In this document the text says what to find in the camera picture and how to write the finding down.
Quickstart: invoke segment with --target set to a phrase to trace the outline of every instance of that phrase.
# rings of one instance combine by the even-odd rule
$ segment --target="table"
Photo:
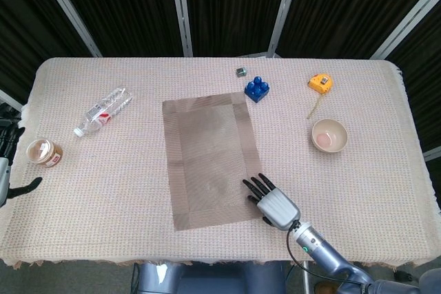
[[[248,75],[236,77],[245,66]],[[307,87],[326,72],[334,87]],[[243,90],[254,76],[270,85],[247,99],[263,171],[348,260],[399,265],[441,254],[441,218],[397,67],[386,61],[318,59],[50,59],[38,70],[23,111],[26,127],[11,187],[40,187],[0,209],[0,258],[217,262],[288,260],[285,234],[255,219],[175,231],[168,189],[162,102]],[[118,85],[132,103],[93,136],[72,130],[97,99]],[[324,154],[312,125],[334,118],[346,149]],[[44,169],[25,158],[43,136],[63,160]],[[299,247],[294,253],[308,260]]]

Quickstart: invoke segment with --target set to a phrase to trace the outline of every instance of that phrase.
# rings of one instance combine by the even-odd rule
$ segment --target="floor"
[[[441,268],[441,257],[417,268],[405,265],[398,269],[410,272],[419,278],[425,271],[435,268]],[[311,269],[317,273],[322,272],[314,265]],[[392,269],[373,266],[366,270],[375,280],[393,280]],[[131,277],[131,266],[117,266],[106,262],[77,261],[58,264],[46,262],[42,266],[25,264],[19,270],[13,270],[12,267],[0,262],[0,294],[129,293]],[[310,280],[310,288],[313,289],[318,280],[312,276]],[[303,288],[302,273],[295,268],[287,284],[287,294],[302,293],[300,288]]]

